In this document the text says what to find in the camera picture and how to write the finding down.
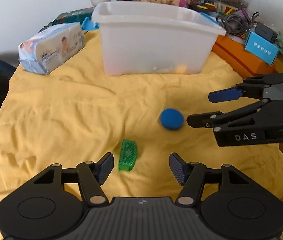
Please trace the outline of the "blue round disc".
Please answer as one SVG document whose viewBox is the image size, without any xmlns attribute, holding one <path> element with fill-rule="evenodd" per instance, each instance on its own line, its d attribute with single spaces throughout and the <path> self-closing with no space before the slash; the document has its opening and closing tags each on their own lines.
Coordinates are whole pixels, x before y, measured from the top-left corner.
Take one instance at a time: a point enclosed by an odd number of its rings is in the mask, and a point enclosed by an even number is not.
<svg viewBox="0 0 283 240">
<path fill-rule="evenodd" d="M 162 111 L 159 121 L 165 129 L 176 131 L 182 127 L 184 117 L 178 110 L 167 108 Z"/>
</svg>

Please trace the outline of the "green patterned block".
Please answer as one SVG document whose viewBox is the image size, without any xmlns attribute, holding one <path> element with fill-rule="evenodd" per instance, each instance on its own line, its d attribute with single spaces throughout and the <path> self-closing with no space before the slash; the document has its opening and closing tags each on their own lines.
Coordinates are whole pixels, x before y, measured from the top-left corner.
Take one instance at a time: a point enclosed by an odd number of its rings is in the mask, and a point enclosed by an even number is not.
<svg viewBox="0 0 283 240">
<path fill-rule="evenodd" d="M 135 165 L 137 157 L 138 148 L 136 142 L 124 139 L 120 150 L 118 170 L 130 172 Z"/>
</svg>

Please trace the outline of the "orange box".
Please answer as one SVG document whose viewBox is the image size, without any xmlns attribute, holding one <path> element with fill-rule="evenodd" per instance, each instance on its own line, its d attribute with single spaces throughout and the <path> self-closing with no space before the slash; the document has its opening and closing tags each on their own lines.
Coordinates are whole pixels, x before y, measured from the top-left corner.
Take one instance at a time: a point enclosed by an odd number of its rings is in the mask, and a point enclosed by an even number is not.
<svg viewBox="0 0 283 240">
<path fill-rule="evenodd" d="M 246 51 L 244 45 L 228 35 L 219 35 L 212 52 L 224 59 L 241 77 L 267 75 L 275 72 L 275 64 L 268 65 L 257 56 Z"/>
</svg>

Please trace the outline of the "blue small box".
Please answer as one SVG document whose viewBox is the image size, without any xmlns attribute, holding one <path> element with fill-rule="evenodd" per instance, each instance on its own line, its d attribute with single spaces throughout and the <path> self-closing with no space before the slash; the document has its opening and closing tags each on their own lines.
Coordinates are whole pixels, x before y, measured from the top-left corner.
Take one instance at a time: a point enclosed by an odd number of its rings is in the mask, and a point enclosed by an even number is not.
<svg viewBox="0 0 283 240">
<path fill-rule="evenodd" d="M 244 48 L 268 65 L 274 63 L 279 52 L 279 49 L 275 44 L 270 43 L 254 31 L 248 33 Z"/>
</svg>

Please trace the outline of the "yellow cloth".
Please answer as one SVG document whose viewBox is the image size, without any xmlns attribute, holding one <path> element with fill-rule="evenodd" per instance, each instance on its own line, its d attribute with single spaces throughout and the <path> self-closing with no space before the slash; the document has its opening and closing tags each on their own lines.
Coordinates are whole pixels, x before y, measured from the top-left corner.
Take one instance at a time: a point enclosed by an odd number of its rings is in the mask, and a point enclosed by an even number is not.
<svg viewBox="0 0 283 240">
<path fill-rule="evenodd" d="M 209 168 L 233 165 L 283 201 L 278 145 L 218 147 L 210 129 L 168 131 L 159 122 L 167 108 L 188 116 L 253 103 L 209 102 L 210 92 L 241 81 L 214 53 L 195 75 L 107 76 L 98 31 L 87 33 L 84 48 L 49 75 L 19 66 L 0 109 L 0 201 L 53 163 L 73 168 L 107 152 L 118 157 L 123 140 L 137 143 L 138 158 L 130 172 L 112 170 L 102 187 L 108 198 L 176 198 L 181 187 L 169 169 L 169 155 L 176 152 Z"/>
</svg>

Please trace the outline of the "black power adapter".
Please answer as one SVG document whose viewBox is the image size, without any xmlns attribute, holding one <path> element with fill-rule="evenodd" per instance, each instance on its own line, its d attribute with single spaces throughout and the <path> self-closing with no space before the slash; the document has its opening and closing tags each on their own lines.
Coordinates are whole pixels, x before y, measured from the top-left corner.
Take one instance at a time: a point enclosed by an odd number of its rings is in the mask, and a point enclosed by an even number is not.
<svg viewBox="0 0 283 240">
<path fill-rule="evenodd" d="M 278 36 L 278 34 L 273 29 L 270 29 L 260 22 L 257 22 L 256 24 L 255 33 L 270 43 L 275 43 Z"/>
</svg>

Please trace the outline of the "white plastic bin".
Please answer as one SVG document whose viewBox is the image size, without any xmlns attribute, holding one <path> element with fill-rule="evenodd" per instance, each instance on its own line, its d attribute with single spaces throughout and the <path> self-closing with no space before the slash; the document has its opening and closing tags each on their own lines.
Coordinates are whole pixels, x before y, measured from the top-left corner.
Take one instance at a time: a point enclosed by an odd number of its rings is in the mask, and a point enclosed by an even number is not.
<svg viewBox="0 0 283 240">
<path fill-rule="evenodd" d="M 218 36 L 226 34 L 209 16 L 158 3 L 100 3 L 92 20 L 100 27 L 109 76 L 200 73 Z"/>
</svg>

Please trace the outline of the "baby wipes pack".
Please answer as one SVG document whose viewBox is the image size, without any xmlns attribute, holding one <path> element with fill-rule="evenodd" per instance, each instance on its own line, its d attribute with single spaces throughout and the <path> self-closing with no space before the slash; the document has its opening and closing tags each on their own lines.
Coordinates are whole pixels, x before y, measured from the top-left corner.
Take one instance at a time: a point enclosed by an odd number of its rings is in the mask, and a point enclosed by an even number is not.
<svg viewBox="0 0 283 240">
<path fill-rule="evenodd" d="M 48 75 L 83 48 L 79 23 L 58 24 L 18 46 L 19 61 L 28 72 Z"/>
</svg>

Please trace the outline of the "dark green box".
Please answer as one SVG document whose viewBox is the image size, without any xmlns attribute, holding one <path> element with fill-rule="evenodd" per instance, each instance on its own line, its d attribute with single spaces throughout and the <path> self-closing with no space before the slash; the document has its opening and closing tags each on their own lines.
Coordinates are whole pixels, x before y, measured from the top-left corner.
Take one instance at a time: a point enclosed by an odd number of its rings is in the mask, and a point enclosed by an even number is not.
<svg viewBox="0 0 283 240">
<path fill-rule="evenodd" d="M 69 12 L 64 12 L 60 14 L 56 19 L 54 19 L 52 22 L 45 25 L 41 30 L 44 31 L 45 29 L 52 27 L 53 25 L 63 24 L 63 23 L 80 23 L 82 24 L 83 21 L 88 18 L 89 20 L 92 19 L 92 14 L 94 11 L 94 7 L 90 8 L 84 8 Z"/>
</svg>

